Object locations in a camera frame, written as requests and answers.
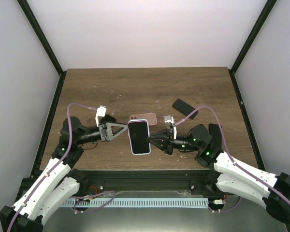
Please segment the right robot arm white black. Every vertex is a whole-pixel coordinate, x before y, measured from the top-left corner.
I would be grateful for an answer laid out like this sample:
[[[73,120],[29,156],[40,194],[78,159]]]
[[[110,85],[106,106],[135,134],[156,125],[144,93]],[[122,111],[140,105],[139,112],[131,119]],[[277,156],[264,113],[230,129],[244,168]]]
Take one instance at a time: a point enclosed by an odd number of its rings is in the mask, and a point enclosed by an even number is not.
[[[150,135],[147,141],[164,153],[171,155],[174,149],[196,151],[195,160],[215,172],[205,182],[205,189],[215,195],[219,191],[235,194],[261,207],[274,219],[290,223],[290,176],[269,173],[248,165],[214,145],[208,129],[200,124],[183,136],[175,136],[175,128]]]

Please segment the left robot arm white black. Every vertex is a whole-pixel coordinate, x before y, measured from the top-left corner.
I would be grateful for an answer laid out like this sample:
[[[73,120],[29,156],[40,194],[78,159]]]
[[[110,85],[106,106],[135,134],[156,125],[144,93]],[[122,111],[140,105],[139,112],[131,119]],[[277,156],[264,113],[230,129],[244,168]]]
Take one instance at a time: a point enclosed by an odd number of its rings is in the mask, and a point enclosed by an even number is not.
[[[112,141],[127,129],[125,123],[103,121],[95,127],[86,127],[77,117],[65,119],[58,145],[43,172],[13,206],[1,209],[3,231],[41,232],[66,200],[88,192],[85,173],[74,169],[84,152],[82,145]]]

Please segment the pink phone case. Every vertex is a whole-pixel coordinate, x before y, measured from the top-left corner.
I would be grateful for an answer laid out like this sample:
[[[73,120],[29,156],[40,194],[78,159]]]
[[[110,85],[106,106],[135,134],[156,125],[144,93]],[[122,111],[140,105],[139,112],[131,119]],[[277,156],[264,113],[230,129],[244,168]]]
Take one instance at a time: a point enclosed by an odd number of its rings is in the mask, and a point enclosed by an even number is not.
[[[157,116],[155,113],[143,113],[143,114],[130,115],[129,119],[130,120],[146,119],[150,126],[157,125]]]

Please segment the metal base plate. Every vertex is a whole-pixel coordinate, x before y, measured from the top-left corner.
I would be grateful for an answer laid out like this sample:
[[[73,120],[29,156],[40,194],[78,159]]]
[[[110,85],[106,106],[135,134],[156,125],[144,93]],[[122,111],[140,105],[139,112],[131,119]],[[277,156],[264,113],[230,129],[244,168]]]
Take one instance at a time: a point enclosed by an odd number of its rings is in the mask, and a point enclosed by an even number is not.
[[[116,198],[192,198],[186,192],[122,192]],[[216,213],[205,208],[60,207],[46,222],[45,232],[287,232],[286,226],[259,205],[228,196]]]

